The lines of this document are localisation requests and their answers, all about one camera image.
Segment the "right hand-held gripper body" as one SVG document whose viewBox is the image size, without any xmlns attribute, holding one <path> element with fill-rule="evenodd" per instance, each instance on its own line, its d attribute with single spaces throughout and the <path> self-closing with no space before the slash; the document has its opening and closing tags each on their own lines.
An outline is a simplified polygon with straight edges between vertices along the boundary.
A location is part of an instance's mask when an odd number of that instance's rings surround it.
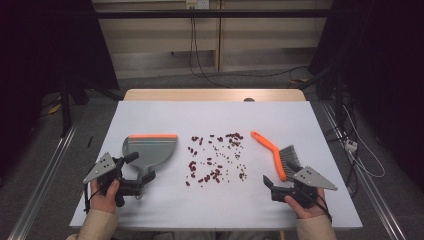
<svg viewBox="0 0 424 240">
<path fill-rule="evenodd" d="M 310 166 L 301 168 L 293 176 L 293 185 L 289 188 L 275 186 L 270 183 L 271 199 L 285 202 L 286 196 L 291 196 L 302 207 L 311 208 L 318 197 L 318 188 L 337 191 L 338 187 Z"/>
</svg>

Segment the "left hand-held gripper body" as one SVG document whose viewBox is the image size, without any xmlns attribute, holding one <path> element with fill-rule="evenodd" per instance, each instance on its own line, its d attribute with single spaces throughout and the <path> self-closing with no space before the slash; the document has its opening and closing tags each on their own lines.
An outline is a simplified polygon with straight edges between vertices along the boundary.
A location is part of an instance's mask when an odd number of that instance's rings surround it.
<svg viewBox="0 0 424 240">
<path fill-rule="evenodd" d="M 116 206 L 125 204 L 125 196 L 140 196 L 144 183 L 142 180 L 126 180 L 122 175 L 124 157 L 114 158 L 106 152 L 88 171 L 83 183 L 88 185 L 96 179 L 102 192 L 106 192 L 114 180 L 120 182 L 120 187 L 115 196 Z"/>
</svg>

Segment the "grey dustpan with orange edge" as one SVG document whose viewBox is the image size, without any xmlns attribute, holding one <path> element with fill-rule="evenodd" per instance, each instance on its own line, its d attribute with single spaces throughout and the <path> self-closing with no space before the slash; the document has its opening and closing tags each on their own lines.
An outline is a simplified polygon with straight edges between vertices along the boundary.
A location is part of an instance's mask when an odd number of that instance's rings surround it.
<svg viewBox="0 0 424 240">
<path fill-rule="evenodd" d="M 177 139 L 176 134 L 131 134 L 123 142 L 122 153 L 139 155 L 129 165 L 137 170 L 137 179 L 141 180 L 172 156 Z"/>
</svg>

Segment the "orange brush with grey bristles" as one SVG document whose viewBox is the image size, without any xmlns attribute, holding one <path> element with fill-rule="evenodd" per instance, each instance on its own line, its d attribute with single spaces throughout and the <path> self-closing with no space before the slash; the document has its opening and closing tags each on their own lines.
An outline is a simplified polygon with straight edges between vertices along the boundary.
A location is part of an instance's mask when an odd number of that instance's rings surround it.
<svg viewBox="0 0 424 240">
<path fill-rule="evenodd" d="M 259 142 L 262 146 L 271 151 L 273 155 L 274 166 L 277 171 L 279 179 L 283 182 L 290 181 L 294 178 L 294 173 L 288 166 L 288 162 L 297 163 L 299 166 L 300 162 L 297 156 L 297 153 L 293 145 L 289 145 L 282 149 L 279 149 L 274 145 L 270 140 L 265 138 L 263 135 L 259 134 L 256 131 L 251 132 L 251 136 Z"/>
</svg>

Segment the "red beans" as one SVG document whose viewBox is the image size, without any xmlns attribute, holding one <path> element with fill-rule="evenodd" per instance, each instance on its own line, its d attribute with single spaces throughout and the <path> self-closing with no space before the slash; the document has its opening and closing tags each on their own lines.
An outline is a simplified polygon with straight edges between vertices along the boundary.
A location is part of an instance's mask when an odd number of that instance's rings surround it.
<svg viewBox="0 0 424 240">
<path fill-rule="evenodd" d="M 243 160 L 245 137 L 239 132 L 194 135 L 186 146 L 187 187 L 224 184 L 247 179 L 247 165 Z"/>
</svg>

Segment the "person's right hand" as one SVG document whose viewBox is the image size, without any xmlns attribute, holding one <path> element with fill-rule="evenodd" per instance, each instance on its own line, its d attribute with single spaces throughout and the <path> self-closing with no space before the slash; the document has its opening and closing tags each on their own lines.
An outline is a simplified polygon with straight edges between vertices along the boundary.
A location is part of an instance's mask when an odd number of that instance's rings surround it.
<svg viewBox="0 0 424 240">
<path fill-rule="evenodd" d="M 291 196 L 286 196 L 286 203 L 292 208 L 292 210 L 296 213 L 299 219 L 308 219 L 314 218 L 318 216 L 326 216 L 326 211 L 328 210 L 326 201 L 325 201 L 325 193 L 322 188 L 317 189 L 318 197 L 316 199 L 317 205 L 314 205 L 311 208 L 303 208 L 295 199 Z"/>
</svg>

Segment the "person's left hand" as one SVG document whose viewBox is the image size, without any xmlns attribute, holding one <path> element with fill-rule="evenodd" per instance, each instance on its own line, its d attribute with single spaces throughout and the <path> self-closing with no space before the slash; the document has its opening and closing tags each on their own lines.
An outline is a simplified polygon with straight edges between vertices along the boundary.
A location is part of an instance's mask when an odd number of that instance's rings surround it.
<svg viewBox="0 0 424 240">
<path fill-rule="evenodd" d="M 98 186 L 97 180 L 94 179 L 90 182 L 90 188 L 93 196 L 91 197 L 91 208 L 110 214 L 116 213 L 115 196 L 119 189 L 120 182 L 114 180 L 107 191 L 103 193 Z"/>
</svg>

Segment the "black metal stand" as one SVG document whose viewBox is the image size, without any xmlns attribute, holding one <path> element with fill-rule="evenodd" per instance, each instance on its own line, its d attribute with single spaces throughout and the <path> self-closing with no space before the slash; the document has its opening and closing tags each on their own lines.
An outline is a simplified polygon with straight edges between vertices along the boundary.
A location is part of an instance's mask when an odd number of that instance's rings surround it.
<svg viewBox="0 0 424 240">
<path fill-rule="evenodd" d="M 303 91 L 314 85 L 316 94 L 320 100 L 329 100 L 335 97 L 335 118 L 337 124 L 343 123 L 343 82 L 340 67 L 336 63 L 330 63 L 321 72 L 302 83 L 298 89 Z"/>
<path fill-rule="evenodd" d="M 69 75 L 60 81 L 60 100 L 62 108 L 62 137 L 65 137 L 72 126 L 72 117 L 70 110 L 70 100 L 77 105 L 86 105 L 89 101 L 82 79 L 77 75 Z"/>
</svg>

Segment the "white table board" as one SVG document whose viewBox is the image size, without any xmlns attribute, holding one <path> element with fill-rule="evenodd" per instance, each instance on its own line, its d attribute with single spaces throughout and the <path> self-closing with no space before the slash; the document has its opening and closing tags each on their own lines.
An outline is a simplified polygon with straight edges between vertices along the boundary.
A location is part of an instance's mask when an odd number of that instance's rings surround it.
<svg viewBox="0 0 424 240">
<path fill-rule="evenodd" d="M 299 161 L 338 187 L 326 202 L 337 230 L 359 228 L 362 222 L 338 167 L 307 101 L 188 102 L 123 101 L 119 103 L 101 147 L 114 157 L 122 154 L 131 134 L 176 134 L 172 156 L 156 170 L 141 199 L 128 197 L 119 208 L 119 227 L 125 230 L 283 230 L 296 225 L 290 207 L 271 199 L 262 176 L 282 182 L 273 155 L 258 143 L 256 131 L 278 148 L 293 145 Z M 194 135 L 239 132 L 244 139 L 247 179 L 224 184 L 187 187 L 186 146 Z"/>
</svg>

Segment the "wooden table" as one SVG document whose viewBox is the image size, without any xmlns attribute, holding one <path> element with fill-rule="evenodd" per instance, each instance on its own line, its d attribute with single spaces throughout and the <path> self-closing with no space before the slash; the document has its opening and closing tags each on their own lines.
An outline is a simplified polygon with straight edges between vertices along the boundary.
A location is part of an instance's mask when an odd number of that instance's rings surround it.
<svg viewBox="0 0 424 240">
<path fill-rule="evenodd" d="M 305 101 L 298 89 L 130 89 L 125 101 Z"/>
</svg>

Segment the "black curtain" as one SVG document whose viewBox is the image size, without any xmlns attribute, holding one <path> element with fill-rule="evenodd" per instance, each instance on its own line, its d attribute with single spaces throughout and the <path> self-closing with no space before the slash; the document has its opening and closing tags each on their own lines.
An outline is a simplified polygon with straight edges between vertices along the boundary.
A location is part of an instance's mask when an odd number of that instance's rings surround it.
<svg viewBox="0 0 424 240">
<path fill-rule="evenodd" d="M 24 149 L 43 97 L 118 89 L 93 0 L 0 0 L 0 176 Z"/>
<path fill-rule="evenodd" d="M 350 94 L 424 191 L 424 0 L 331 0 L 309 71 L 342 72 Z"/>
</svg>

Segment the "black horizontal bar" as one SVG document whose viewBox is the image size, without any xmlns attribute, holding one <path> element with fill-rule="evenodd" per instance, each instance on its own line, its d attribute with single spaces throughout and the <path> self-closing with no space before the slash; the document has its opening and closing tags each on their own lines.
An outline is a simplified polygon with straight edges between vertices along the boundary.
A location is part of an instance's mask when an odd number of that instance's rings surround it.
<svg viewBox="0 0 424 240">
<path fill-rule="evenodd" d="M 336 15 L 333 10 L 100 10 L 99 19 L 144 18 L 327 18 Z"/>
</svg>

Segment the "aluminium floor rail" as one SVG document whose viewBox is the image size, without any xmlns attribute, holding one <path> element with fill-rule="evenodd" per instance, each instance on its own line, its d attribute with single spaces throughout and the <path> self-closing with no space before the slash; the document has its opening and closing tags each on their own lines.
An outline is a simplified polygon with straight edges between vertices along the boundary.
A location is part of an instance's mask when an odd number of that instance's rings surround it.
<svg viewBox="0 0 424 240">
<path fill-rule="evenodd" d="M 365 167 L 360 157 L 355 157 L 349 150 L 345 149 L 344 142 L 340 140 L 342 150 L 347 154 L 349 162 L 353 165 L 353 169 L 359 182 L 362 185 L 365 193 L 367 194 L 373 208 L 375 209 L 381 223 L 383 224 L 386 232 L 391 240 L 406 240 L 406 237 L 401 230 L 401 227 L 393 214 L 392 210 L 383 198 L 373 181 L 373 176 L 365 171 Z"/>
<path fill-rule="evenodd" d="M 7 240 L 25 240 L 28 236 L 69 145 L 73 140 L 77 127 L 78 123 L 73 123 L 66 134 L 60 138 L 41 179 L 30 195 L 30 199 L 25 205 L 23 212 L 20 214 Z"/>
</svg>

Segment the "white wall socket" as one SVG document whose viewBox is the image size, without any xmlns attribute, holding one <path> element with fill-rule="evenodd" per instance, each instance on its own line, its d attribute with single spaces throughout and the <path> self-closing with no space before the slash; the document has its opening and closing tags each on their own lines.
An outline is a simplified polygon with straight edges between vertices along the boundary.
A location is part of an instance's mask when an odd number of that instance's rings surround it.
<svg viewBox="0 0 424 240">
<path fill-rule="evenodd" d="M 186 0 L 186 8 L 207 10 L 210 8 L 210 2 L 209 0 Z"/>
</svg>

